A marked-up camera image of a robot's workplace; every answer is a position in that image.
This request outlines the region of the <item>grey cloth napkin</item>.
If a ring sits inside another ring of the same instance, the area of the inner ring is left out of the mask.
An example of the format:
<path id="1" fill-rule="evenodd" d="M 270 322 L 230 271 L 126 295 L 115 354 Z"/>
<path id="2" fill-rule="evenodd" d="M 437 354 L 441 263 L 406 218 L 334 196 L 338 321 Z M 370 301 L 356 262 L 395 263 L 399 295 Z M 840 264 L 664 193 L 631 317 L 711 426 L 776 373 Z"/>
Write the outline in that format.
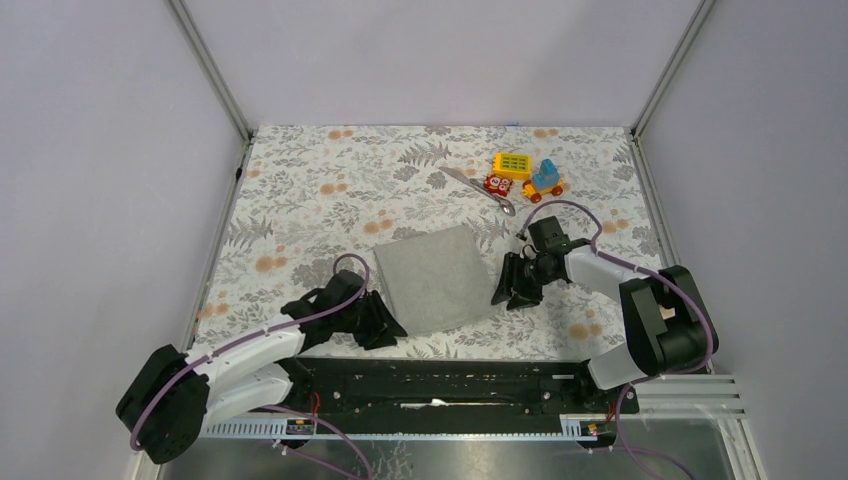
<path id="1" fill-rule="evenodd" d="M 454 226 L 373 248 L 389 308 L 409 336 L 487 320 L 494 283 L 470 227 Z"/>

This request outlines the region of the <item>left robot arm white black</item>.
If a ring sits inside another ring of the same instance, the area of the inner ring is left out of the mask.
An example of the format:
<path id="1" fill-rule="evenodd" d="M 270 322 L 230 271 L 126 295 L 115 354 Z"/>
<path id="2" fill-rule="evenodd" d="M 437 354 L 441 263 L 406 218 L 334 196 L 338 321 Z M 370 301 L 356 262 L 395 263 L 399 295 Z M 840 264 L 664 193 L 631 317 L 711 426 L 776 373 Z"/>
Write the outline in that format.
<path id="1" fill-rule="evenodd" d="M 185 452 L 200 433 L 243 413 L 281 405 L 320 408 L 313 376 L 299 355 L 336 333 L 373 350 L 407 335 L 380 294 L 347 269 L 323 288 L 286 303 L 265 324 L 224 343 L 180 352 L 155 350 L 118 401 L 115 414 L 131 447 L 156 464 Z"/>

